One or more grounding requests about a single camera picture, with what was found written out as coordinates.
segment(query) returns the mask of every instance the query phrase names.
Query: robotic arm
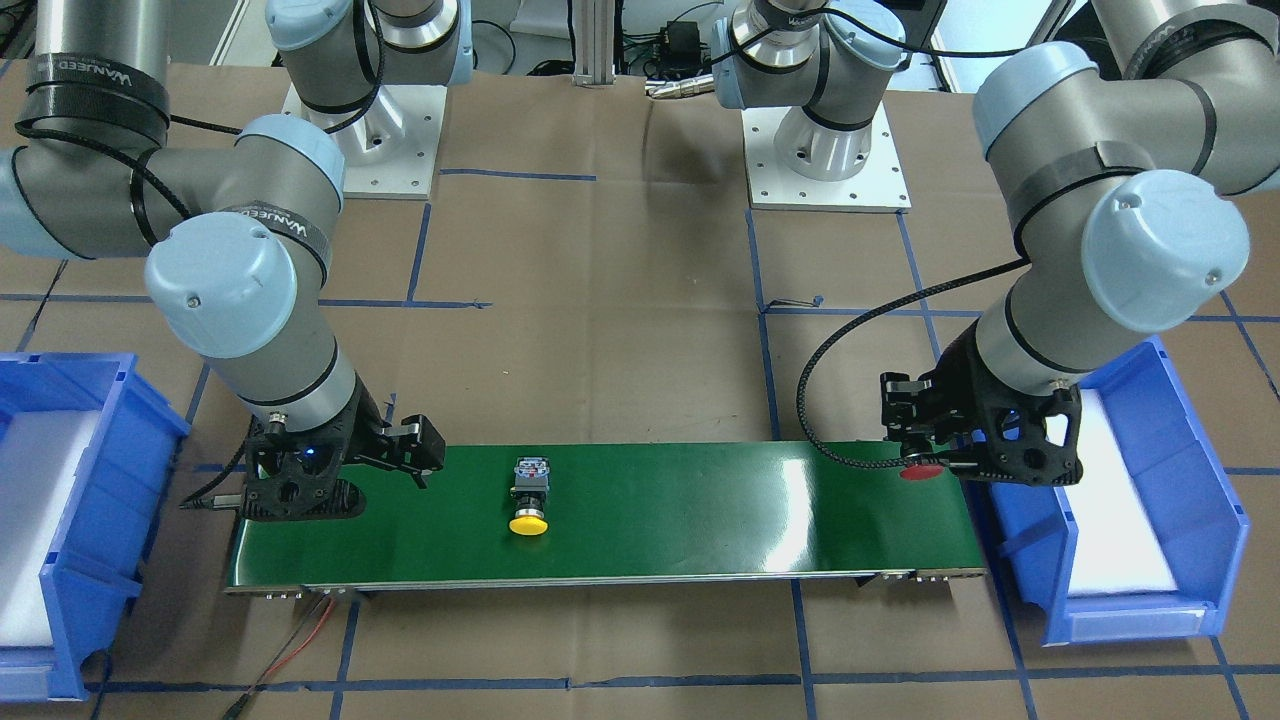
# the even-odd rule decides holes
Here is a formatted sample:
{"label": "robotic arm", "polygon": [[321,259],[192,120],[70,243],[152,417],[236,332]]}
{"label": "robotic arm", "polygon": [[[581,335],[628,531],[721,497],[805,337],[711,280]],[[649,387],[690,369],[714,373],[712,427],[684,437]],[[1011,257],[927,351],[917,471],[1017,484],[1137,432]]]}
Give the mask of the robotic arm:
{"label": "robotic arm", "polygon": [[[974,100],[1032,269],[934,370],[882,375],[883,421],[909,465],[1079,482],[1076,382],[1243,272],[1248,229],[1220,195],[1280,188],[1275,15],[1197,0],[1094,6],[1126,79],[1103,82],[1083,51],[1050,42]],[[961,450],[933,452],[957,438]]]}
{"label": "robotic arm", "polygon": [[268,115],[229,150],[165,149],[166,12],[163,0],[40,4],[17,126],[31,143],[0,163],[4,242],[47,258],[147,258],[170,328],[256,419],[244,516],[357,514],[343,462],[422,484],[444,441],[421,415],[388,428],[317,307],[343,202],[338,146]]}
{"label": "robotic arm", "polygon": [[[713,53],[740,50],[714,68],[721,105],[791,106],[773,137],[778,156],[806,178],[832,182],[863,169],[872,119],[906,53],[836,15],[796,18],[826,6],[906,40],[897,17],[872,0],[744,0],[717,24]],[[768,32],[778,27],[794,29]]]}

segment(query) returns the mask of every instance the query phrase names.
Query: black cable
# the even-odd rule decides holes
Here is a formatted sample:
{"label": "black cable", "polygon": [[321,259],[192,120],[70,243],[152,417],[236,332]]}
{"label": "black cable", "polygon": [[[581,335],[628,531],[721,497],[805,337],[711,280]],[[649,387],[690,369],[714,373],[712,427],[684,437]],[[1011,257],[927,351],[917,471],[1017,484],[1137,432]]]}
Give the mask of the black cable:
{"label": "black cable", "polygon": [[246,441],[248,441],[248,434],[251,432],[253,432],[252,416],[248,419],[248,429],[244,430],[244,439],[241,441],[241,446],[236,448],[236,454],[232,455],[232,459],[228,460],[225,465],[223,465],[223,469],[219,470],[216,475],[214,475],[214,479],[201,486],[200,489],[197,489],[196,492],[182,498],[182,502],[178,503],[179,507],[195,509],[196,506],[192,505],[193,502],[214,492],[214,489],[218,488],[218,486],[223,484],[223,482],[227,478],[229,478],[232,473],[236,471],[236,465],[239,465],[241,459],[244,457],[244,443]]}
{"label": "black cable", "polygon": [[1021,53],[1023,50],[1027,50],[1025,47],[1016,47],[1016,49],[1012,49],[1012,50],[983,50],[983,51],[934,50],[932,47],[920,47],[918,45],[908,45],[906,42],[902,42],[901,40],[897,40],[896,37],[890,37],[890,36],[887,36],[887,35],[877,31],[876,28],[870,27],[869,24],[864,23],[863,20],[859,20],[858,18],[850,15],[849,13],[846,13],[844,10],[837,10],[836,8],[814,8],[812,10],[801,10],[801,12],[799,12],[799,13],[791,15],[791,17],[795,18],[795,19],[803,19],[803,18],[812,18],[814,15],[835,15],[837,18],[841,18],[841,19],[851,23],[858,29],[865,32],[867,35],[874,37],[876,40],[879,40],[881,42],[887,42],[888,45],[892,45],[893,47],[897,47],[900,50],[906,50],[909,53],[923,53],[923,54],[931,55],[933,58],[961,58],[961,59],[1010,58],[1012,55],[1016,55],[1016,54]]}
{"label": "black cable", "polygon": [[671,22],[673,22],[673,23],[680,22],[680,18],[687,15],[689,13],[692,13],[694,10],[698,10],[699,8],[710,8],[712,5],[723,5],[723,4],[724,4],[724,0],[712,0],[710,3],[700,3],[698,5],[694,5],[690,9],[685,10],[684,13],[680,13],[678,15],[676,15],[676,19],[673,19]]}
{"label": "black cable", "polygon": [[220,126],[218,123],[210,123],[206,120],[197,120],[195,118],[184,118],[182,115],[169,115],[169,119],[178,123],[179,126],[189,126],[200,129],[210,129],[214,132],[221,132],[227,135],[239,135],[244,132],[244,128],[233,128],[230,126]]}
{"label": "black cable", "polygon": [[54,273],[54,279],[49,283],[49,290],[45,291],[45,296],[40,299],[40,305],[36,306],[36,314],[31,316],[31,322],[27,323],[27,332],[23,337],[32,338],[36,337],[36,325],[40,324],[40,316],[45,314],[45,306],[49,305],[49,299],[54,296],[54,287],[58,281],[63,278],[63,272],[67,270],[67,260],[58,264],[58,272]]}
{"label": "black cable", "polygon": [[502,70],[502,74],[508,74],[511,72],[511,68],[513,68],[516,65],[516,38],[512,37],[509,32],[507,32],[507,28],[502,27],[500,24],[498,24],[498,23],[495,23],[493,20],[471,20],[471,24],[493,26],[493,27],[500,29],[502,33],[507,36],[507,42],[511,44],[511,61],[507,63],[507,69]]}
{"label": "black cable", "polygon": [[160,178],[157,178],[155,173],[148,170],[146,164],[138,160],[137,158],[125,155],[124,152],[116,150],[115,147],[111,147],[105,142],[99,142],[91,137],[84,137],[82,135],[76,135],[60,129],[32,128],[18,124],[14,126],[14,131],[17,131],[18,135],[28,140],[58,140],[60,142],[67,142],[69,145],[78,145],[88,150],[93,150],[95,152],[106,155],[108,158],[115,160],[116,163],[120,163],[122,165],[131,168],[134,173],[142,176],[142,179],[145,179],[147,184],[156,188],[156,192],[159,192],[161,197],[164,197],[165,200],[169,201],[170,205],[173,205],[173,209],[177,210],[179,215],[182,215],[182,219],[187,220],[192,217],[191,210],[182,201],[182,199],[178,197],[178,193],[169,190],[169,186],[161,182]]}
{"label": "black cable", "polygon": [[[832,348],[832,346],[840,342],[840,338],[854,332],[855,329],[858,329],[860,325],[863,325],[869,320],[874,320],[876,318],[879,318],[881,315],[897,310],[904,305],[919,302],[920,300],[924,300],[925,297],[932,297],[934,295],[938,295],[940,292],[946,292],[948,290],[955,290],[957,287],[973,284],[975,282],[993,278],[996,275],[1002,275],[1005,273],[1016,270],[1019,268],[1025,268],[1027,265],[1030,265],[1030,260],[1027,260],[1025,258],[1019,258],[1018,260],[1012,260],[1010,263],[1005,263],[1004,265],[997,265],[995,268],[982,270],[980,273],[973,273],[972,275],[965,275],[963,278],[956,278],[954,281],[947,281],[932,287],[927,287],[924,290],[919,290],[916,292],[913,292],[911,295],[908,295],[905,297],[899,297],[892,302],[886,302],[879,307],[869,310],[854,318],[844,327],[841,327],[838,331],[831,333],[831,337],[823,341],[823,343],[818,346],[818,350],[814,351],[813,356],[809,357],[809,361],[805,363],[804,370],[800,372],[800,382],[796,383],[796,416],[800,419],[800,429],[804,430],[804,437],[808,438],[809,442],[818,450],[818,452],[823,454],[826,457],[836,462],[840,462],[841,465],[858,468],[859,470],[884,470],[890,468],[901,468],[906,465],[906,459],[904,457],[897,457],[891,460],[856,460],[854,457],[845,457],[844,455],[837,454],[835,450],[827,447],[827,445],[824,445],[820,439],[818,439],[818,433],[813,429],[813,425],[809,424],[809,413],[808,409],[805,407],[805,396],[809,389],[809,375],[813,374],[813,369],[818,366],[818,361],[822,360],[823,355],[826,355],[827,351]],[[924,464],[942,464],[942,461],[937,456],[929,456],[929,455],[920,456],[916,460]]]}
{"label": "black cable", "polygon": [[360,109],[356,110],[355,115],[333,127],[325,128],[325,132],[329,135],[344,131],[358,123],[360,118],[364,118],[365,113],[374,106],[374,102],[378,102],[378,94],[383,88],[383,72],[387,69],[387,46],[385,38],[383,37],[383,20],[378,17],[376,10],[370,13],[370,15],[374,19],[374,37],[378,40],[378,70],[374,73],[374,87],[369,91],[369,96],[365,99],[365,102],[360,106]]}
{"label": "black cable", "polygon": [[223,712],[223,720],[236,720],[237,717],[239,717],[241,712],[244,711],[244,706],[248,705],[248,701],[256,693],[261,692],[260,687],[262,684],[262,680],[266,679],[268,671],[270,671],[270,669],[276,662],[279,662],[280,657],[284,657],[284,651],[289,650],[289,646],[293,644],[293,641],[296,641],[298,635],[302,634],[302,628],[307,626],[307,621],[311,620],[311,616],[316,614],[316,610],[320,610],[320,607],[324,605],[324,601],[325,601],[324,596],[316,597],[316,601],[311,605],[311,607],[308,607],[307,611],[302,614],[302,619],[298,620],[297,626],[293,628],[293,632],[289,634],[289,639],[284,641],[284,644],[280,646],[280,650],[275,652],[275,657],[273,657],[271,661],[266,664],[266,669],[259,673],[257,679],[253,680],[253,684],[250,685],[248,689],[246,689],[244,693],[241,694],[239,698],[236,702],[233,702],[230,707],[227,708],[225,712]]}
{"label": "black cable", "polygon": [[[1009,56],[1016,55],[1016,54],[1021,53],[1023,50],[1025,50],[1025,47],[1018,47],[1018,49],[1014,49],[1014,50],[991,50],[991,51],[982,51],[982,53],[977,53],[977,51],[970,53],[970,51],[960,51],[960,50],[934,50],[932,47],[920,47],[920,46],[916,46],[916,45],[908,45],[906,42],[902,42],[902,41],[900,41],[897,38],[890,37],[890,36],[887,36],[887,35],[877,31],[876,28],[873,28],[873,27],[868,26],[867,23],[859,20],[858,18],[850,15],[849,13],[845,13],[842,10],[837,10],[835,8],[814,8],[812,10],[801,10],[801,12],[791,15],[791,18],[794,18],[794,19],[804,19],[804,18],[812,18],[814,15],[835,15],[837,18],[841,18],[841,19],[845,19],[845,20],[852,23],[854,27],[856,27],[856,28],[867,32],[868,35],[870,35],[872,37],[874,37],[877,40],[881,40],[883,42],[887,42],[888,45],[892,45],[893,47],[897,47],[900,50],[906,50],[909,53],[922,53],[922,54],[929,55],[932,58],[964,58],[964,59],[1009,58]],[[776,27],[764,28],[760,32],[758,32],[758,33],[753,35],[751,37],[749,37],[745,42],[742,42],[742,44],[737,45],[736,47],[731,49],[730,51],[723,53],[719,56],[712,58],[710,60],[707,60],[705,63],[701,64],[700,69],[705,70],[705,69],[712,68],[713,65],[716,65],[716,64],[718,64],[718,63],[721,63],[723,60],[727,60],[727,59],[730,59],[730,58],[732,58],[735,55],[742,55],[742,54],[745,54],[746,50],[750,46],[753,46],[756,42],[764,40],[764,37],[767,35],[769,35],[772,32],[777,32],[780,29],[786,29],[786,28],[776,28]]]}

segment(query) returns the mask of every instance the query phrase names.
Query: light blue joint cap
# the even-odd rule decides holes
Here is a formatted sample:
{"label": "light blue joint cap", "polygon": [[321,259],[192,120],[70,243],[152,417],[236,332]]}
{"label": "light blue joint cap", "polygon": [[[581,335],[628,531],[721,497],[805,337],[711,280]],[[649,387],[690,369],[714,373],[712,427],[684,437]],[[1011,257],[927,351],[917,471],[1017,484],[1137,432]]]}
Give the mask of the light blue joint cap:
{"label": "light blue joint cap", "polygon": [[[829,6],[858,18],[886,37],[906,42],[902,20],[897,19],[892,10],[874,0],[836,0]],[[867,64],[882,70],[896,70],[906,60],[905,50],[872,36],[845,18],[836,15],[824,15],[823,18],[832,31],[832,37]]]}
{"label": "light blue joint cap", "polygon": [[13,156],[17,154],[17,150],[0,152],[0,227],[4,228],[0,243],[19,255],[78,260],[74,252],[49,234],[40,218],[31,211],[31,205],[27,205],[18,186],[18,176],[13,172]]}
{"label": "light blue joint cap", "polygon": [[276,50],[306,47],[338,27],[352,0],[269,0],[266,29]]}
{"label": "light blue joint cap", "polygon": [[449,76],[449,85],[466,85],[471,82],[475,69],[471,59],[475,56],[475,42],[471,40],[471,0],[458,0],[458,55],[453,61],[453,74]]}
{"label": "light blue joint cap", "polygon": [[[716,27],[712,29],[712,58],[719,58],[730,50],[728,41],[728,18],[721,18],[716,20]],[[716,78],[716,100],[719,100],[721,108],[728,108],[730,110],[742,110],[746,108],[746,102],[742,100],[742,88],[737,85],[737,58],[728,56],[712,68],[712,76]]]}
{"label": "light blue joint cap", "polygon": [[342,183],[347,172],[347,159],[342,156],[342,150],[329,133],[293,115],[262,115],[244,126],[236,142],[250,135],[276,140],[315,163],[338,193],[338,210],[342,211]]}
{"label": "light blue joint cap", "polygon": [[1080,260],[1089,291],[1111,319],[1158,333],[1240,277],[1249,229],[1210,183],[1180,170],[1148,170],[1093,209]]}
{"label": "light blue joint cap", "polygon": [[1098,65],[1070,42],[1034,45],[1005,60],[987,77],[973,99],[982,154],[1028,105],[1064,79]]}
{"label": "light blue joint cap", "polygon": [[147,256],[147,293],[178,340],[205,357],[242,357],[293,314],[298,275],[262,223],[207,213],[173,228]]}

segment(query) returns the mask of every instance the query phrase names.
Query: white mounting plate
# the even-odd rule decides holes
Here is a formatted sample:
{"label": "white mounting plate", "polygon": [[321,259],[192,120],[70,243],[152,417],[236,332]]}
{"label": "white mounting plate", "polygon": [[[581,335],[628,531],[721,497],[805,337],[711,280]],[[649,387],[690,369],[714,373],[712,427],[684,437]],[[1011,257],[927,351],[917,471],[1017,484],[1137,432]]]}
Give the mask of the white mounting plate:
{"label": "white mounting plate", "polygon": [[[343,195],[376,200],[430,200],[448,88],[439,85],[388,85],[384,91],[404,115],[404,145],[381,163],[348,163]],[[302,101],[293,86],[289,86],[284,99],[283,111],[302,117]]]}
{"label": "white mounting plate", "polygon": [[742,110],[746,178],[753,208],[896,213],[911,206],[884,105],[876,109],[876,118],[872,119],[872,149],[867,154],[867,164],[856,176],[838,182],[809,179],[781,161],[773,149],[773,135],[788,110]]}

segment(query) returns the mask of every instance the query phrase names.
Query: yellow push button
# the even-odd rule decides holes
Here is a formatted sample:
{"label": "yellow push button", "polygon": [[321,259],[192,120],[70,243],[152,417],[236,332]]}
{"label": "yellow push button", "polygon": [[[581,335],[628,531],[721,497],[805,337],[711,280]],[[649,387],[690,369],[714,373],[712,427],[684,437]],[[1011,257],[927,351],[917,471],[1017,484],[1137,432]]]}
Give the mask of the yellow push button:
{"label": "yellow push button", "polygon": [[547,520],[534,515],[524,515],[507,523],[507,527],[517,536],[540,536],[547,532]]}

